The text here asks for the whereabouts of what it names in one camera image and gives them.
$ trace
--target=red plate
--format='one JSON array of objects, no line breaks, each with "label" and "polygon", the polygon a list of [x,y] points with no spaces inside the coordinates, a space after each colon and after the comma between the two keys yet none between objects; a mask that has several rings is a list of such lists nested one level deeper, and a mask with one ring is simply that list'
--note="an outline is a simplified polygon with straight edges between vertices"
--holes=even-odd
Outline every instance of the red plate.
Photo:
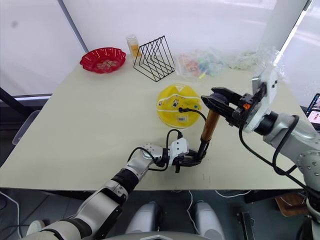
[{"label": "red plate", "polygon": [[107,74],[120,68],[126,61],[126,53],[119,48],[103,47],[88,52],[80,61],[85,70]]}]

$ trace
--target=screen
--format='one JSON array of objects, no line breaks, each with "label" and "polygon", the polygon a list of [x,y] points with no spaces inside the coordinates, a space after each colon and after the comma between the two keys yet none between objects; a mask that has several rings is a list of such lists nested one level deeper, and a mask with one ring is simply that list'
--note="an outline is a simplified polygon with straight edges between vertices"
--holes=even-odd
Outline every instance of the screen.
[{"label": "screen", "polygon": [[320,93],[316,94],[306,110],[306,116],[316,130],[320,130]]},{"label": "screen", "polygon": [[319,111],[311,111],[308,119],[313,124],[320,124],[320,110]]}]

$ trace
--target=clear plastic bag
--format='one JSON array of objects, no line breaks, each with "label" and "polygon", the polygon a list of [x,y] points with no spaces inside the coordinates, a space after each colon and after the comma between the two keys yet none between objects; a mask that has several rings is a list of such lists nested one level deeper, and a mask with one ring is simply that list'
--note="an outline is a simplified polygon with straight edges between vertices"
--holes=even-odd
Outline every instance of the clear plastic bag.
[{"label": "clear plastic bag", "polygon": [[229,57],[227,64],[231,69],[251,71],[254,75],[260,75],[263,70],[273,67],[279,77],[285,79],[285,66],[281,53],[275,47],[262,47],[255,51],[246,51]]},{"label": "clear plastic bag", "polygon": [[216,76],[227,64],[214,50],[195,50],[178,54],[174,59],[177,75],[202,79],[205,75]]}]

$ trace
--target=wire rack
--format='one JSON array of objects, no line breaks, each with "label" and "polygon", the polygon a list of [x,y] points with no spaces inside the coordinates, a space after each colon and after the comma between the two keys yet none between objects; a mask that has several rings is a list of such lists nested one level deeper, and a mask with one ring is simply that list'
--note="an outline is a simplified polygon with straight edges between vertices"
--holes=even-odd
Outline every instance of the wire rack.
[{"label": "wire rack", "polygon": [[158,82],[175,71],[174,60],[165,36],[139,47],[141,56],[137,56],[133,68],[151,80]]}]

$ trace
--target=orange part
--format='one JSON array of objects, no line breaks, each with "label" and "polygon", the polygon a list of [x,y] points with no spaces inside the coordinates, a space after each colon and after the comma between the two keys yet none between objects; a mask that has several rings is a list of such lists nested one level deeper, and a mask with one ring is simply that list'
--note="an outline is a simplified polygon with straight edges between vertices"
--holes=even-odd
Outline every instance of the orange part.
[{"label": "orange part", "polygon": [[251,107],[251,105],[248,103],[245,103],[245,104],[243,104],[243,107],[245,110],[248,110]]}]

